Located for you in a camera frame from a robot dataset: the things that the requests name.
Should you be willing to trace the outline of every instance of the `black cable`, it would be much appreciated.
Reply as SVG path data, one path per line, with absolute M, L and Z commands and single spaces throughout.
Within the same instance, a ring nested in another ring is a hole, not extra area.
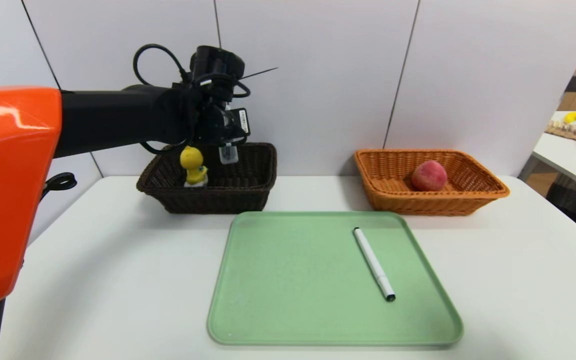
M 46 194 L 51 191 L 67 191 L 72 189 L 77 185 L 77 180 L 75 175 L 71 172 L 62 172 L 46 180 L 46 184 L 41 192 L 41 198 L 43 199 Z
M 165 155 L 165 154 L 171 154 L 174 153 L 176 151 L 179 151 L 180 148 L 185 148 L 186 146 L 190 145 L 190 142 L 193 140 L 193 137 L 195 136 L 195 133 L 192 129 L 190 129 L 188 136 L 186 136 L 185 140 L 176 144 L 176 145 L 171 145 L 170 148 L 167 148 L 166 150 L 158 150 L 157 148 L 154 148 L 152 146 L 150 146 L 150 144 L 148 144 L 147 142 L 140 142 L 139 145 L 143 146 L 144 149 L 146 149 L 148 152 L 153 153 L 155 155 Z
M 179 63 L 179 60 L 172 53 L 172 51 L 168 50 L 166 47 L 164 47 L 158 43 L 148 43 L 148 44 L 140 47 L 139 50 L 137 50 L 137 52 L 134 53 L 134 56 L 132 58 L 132 71 L 134 71 L 134 75 L 137 77 L 137 79 L 139 79 L 139 81 L 142 84 L 151 85 L 150 82 L 144 80 L 142 75 L 139 73 L 139 68 L 138 68 L 139 57 L 141 57 L 142 53 L 148 49 L 159 49 L 159 50 L 164 51 L 166 54 L 168 54 L 172 58 L 172 60 L 174 61 L 174 64 L 176 65 L 176 68 L 179 69 L 179 75 L 181 75 L 182 82 L 187 83 L 190 80 L 190 78 L 188 77 L 188 73 L 184 70 L 183 66 L 181 66 L 181 64 Z

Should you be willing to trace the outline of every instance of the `yellow toy figure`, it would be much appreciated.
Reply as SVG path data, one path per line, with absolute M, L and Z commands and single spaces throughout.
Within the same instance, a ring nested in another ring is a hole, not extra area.
M 179 156 L 181 167 L 185 169 L 186 188 L 205 187 L 208 184 L 208 168 L 203 166 L 204 157 L 196 147 L 186 146 Z

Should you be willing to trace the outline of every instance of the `barcode label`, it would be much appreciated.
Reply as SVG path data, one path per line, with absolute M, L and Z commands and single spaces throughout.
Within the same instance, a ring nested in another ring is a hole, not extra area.
M 241 129 L 244 133 L 248 134 L 248 119 L 246 117 L 246 110 L 239 110 L 239 122 L 241 123 Z

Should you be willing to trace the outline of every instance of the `plastic tray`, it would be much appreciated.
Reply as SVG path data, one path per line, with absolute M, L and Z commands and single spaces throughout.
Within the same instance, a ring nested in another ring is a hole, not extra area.
M 360 227 L 397 294 L 387 302 Z M 443 346 L 462 321 L 391 212 L 245 212 L 230 228 L 208 332 L 227 345 Z

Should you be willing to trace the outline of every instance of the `peach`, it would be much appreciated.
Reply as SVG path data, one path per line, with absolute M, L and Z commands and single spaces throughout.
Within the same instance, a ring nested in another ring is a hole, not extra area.
M 448 182 L 446 169 L 435 160 L 424 162 L 412 173 L 412 185 L 418 191 L 438 192 L 446 186 L 446 182 Z

